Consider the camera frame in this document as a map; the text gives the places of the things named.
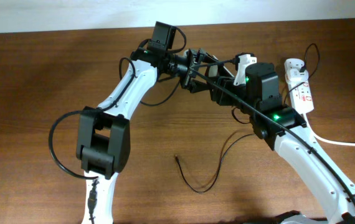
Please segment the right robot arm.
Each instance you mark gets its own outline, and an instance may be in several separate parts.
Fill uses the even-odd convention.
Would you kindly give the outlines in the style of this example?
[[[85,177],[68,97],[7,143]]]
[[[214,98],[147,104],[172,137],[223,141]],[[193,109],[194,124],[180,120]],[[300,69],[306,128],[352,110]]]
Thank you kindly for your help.
[[[355,184],[323,150],[305,119],[283,104],[273,64],[249,65],[245,79],[237,86],[219,78],[207,82],[250,116],[254,133],[300,176],[328,223],[355,223]]]

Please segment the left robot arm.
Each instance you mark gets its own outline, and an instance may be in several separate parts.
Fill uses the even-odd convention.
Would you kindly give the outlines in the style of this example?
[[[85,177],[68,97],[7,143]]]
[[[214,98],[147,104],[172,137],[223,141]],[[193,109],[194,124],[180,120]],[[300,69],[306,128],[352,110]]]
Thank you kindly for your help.
[[[118,175],[128,161],[130,119],[142,99],[162,74],[178,79],[178,86],[192,93],[208,90],[209,84],[194,79],[196,56],[174,49],[176,26],[157,22],[150,39],[142,41],[129,57],[120,82],[96,108],[80,112],[76,157],[86,180],[83,223],[113,223],[112,205]]]

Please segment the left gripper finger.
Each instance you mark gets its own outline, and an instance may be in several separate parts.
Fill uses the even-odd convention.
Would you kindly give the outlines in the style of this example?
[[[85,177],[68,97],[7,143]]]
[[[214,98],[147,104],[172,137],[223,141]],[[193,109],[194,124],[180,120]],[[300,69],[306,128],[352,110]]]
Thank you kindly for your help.
[[[223,65],[227,63],[226,60],[218,60],[213,55],[205,51],[204,49],[198,50],[198,66],[213,66],[213,65]]]
[[[202,91],[211,91],[212,86],[207,82],[200,82],[198,80],[192,79],[189,82],[189,91],[190,93],[199,93]]]

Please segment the black smartphone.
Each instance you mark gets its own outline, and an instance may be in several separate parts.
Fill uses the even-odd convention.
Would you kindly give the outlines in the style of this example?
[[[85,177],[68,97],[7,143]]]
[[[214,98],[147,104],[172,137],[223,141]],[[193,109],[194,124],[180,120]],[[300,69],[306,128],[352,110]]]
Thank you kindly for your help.
[[[218,76],[234,77],[233,74],[225,66],[221,65],[213,65],[207,68],[205,76],[210,78]]]

